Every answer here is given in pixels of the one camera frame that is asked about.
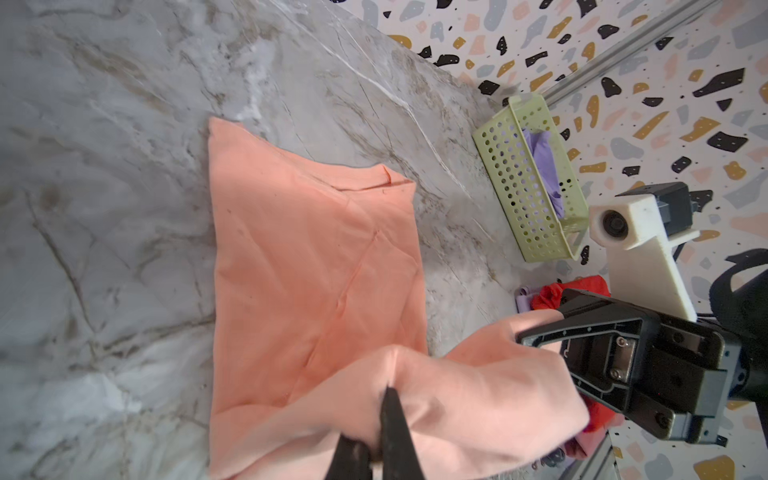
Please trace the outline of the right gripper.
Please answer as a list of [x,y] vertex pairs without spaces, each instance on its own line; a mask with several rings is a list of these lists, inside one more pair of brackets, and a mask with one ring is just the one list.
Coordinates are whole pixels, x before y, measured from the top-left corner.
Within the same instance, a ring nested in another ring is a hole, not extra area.
[[747,344],[713,319],[665,318],[636,305],[582,290],[564,291],[559,321],[516,336],[519,344],[560,345],[583,395],[625,413],[653,437],[725,444],[726,404],[750,379]]

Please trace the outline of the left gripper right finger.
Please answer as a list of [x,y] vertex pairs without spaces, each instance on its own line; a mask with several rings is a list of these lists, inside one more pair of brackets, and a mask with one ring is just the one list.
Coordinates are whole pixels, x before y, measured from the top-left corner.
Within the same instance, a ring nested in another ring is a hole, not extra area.
[[387,387],[380,411],[384,480],[424,480],[404,410],[396,389]]

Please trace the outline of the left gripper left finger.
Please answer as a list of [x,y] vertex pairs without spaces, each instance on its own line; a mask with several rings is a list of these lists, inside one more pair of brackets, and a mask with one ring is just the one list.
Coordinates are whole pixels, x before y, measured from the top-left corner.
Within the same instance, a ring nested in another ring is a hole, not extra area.
[[339,437],[325,480],[371,480],[371,452],[362,441]]

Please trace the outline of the pink graphic t-shirt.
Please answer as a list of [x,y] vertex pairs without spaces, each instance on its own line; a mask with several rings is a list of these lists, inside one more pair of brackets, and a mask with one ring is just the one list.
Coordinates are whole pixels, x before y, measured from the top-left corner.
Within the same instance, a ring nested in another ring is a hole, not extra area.
[[218,118],[209,132],[212,478],[320,479],[341,436],[377,451],[388,388],[430,479],[514,469],[584,429],[563,358],[515,339],[558,311],[429,356],[411,180],[316,163]]

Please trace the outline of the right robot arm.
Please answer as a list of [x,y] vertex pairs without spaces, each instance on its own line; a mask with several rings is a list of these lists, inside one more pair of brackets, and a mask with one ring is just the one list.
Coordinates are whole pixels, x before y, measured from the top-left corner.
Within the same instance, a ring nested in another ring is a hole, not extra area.
[[730,401],[755,404],[767,425],[767,274],[738,289],[734,275],[766,269],[767,252],[729,257],[709,291],[711,311],[683,320],[591,292],[567,289],[563,319],[528,329],[518,343],[560,344],[578,391],[660,440],[724,444]]

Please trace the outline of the folded pink t-shirt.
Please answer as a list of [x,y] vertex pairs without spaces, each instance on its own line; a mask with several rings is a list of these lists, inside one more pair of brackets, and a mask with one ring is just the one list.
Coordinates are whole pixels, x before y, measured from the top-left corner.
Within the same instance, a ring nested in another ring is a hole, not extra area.
[[608,430],[616,424],[619,417],[613,417],[601,425],[588,424],[583,431],[567,440],[562,448],[567,457],[585,460],[593,455],[606,437]]

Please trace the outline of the folded lilac t-shirt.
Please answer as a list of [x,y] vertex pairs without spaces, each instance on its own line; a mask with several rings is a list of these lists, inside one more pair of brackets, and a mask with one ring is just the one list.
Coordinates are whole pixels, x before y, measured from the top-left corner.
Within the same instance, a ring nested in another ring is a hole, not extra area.
[[532,301],[540,293],[539,288],[522,286],[515,292],[517,312],[522,314],[533,310]]

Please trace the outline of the black grape bunch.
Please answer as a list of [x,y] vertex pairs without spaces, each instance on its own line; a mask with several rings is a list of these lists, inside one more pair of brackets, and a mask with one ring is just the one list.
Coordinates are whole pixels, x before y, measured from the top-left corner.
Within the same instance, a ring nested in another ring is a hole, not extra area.
[[566,452],[562,447],[559,447],[549,454],[541,457],[531,464],[533,470],[539,470],[543,468],[558,468],[565,462],[567,458]]

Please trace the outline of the green plastic basket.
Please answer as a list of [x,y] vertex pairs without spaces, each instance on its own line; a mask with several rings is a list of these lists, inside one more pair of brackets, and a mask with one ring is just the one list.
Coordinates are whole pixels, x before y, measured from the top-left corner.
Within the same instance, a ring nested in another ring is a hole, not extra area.
[[[565,217],[559,219],[523,130],[549,131]],[[544,97],[512,96],[472,134],[507,222],[527,262],[575,260],[588,232],[588,205]]]

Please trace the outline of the purple t-shirt in basket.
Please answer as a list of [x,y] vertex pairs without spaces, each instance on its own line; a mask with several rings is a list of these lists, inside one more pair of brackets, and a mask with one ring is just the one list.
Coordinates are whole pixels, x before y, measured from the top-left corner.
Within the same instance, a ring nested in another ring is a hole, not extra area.
[[560,193],[555,157],[550,145],[550,132],[524,129],[523,136],[533,156],[534,163],[538,169],[555,214],[559,219],[563,219],[565,217],[565,209]]

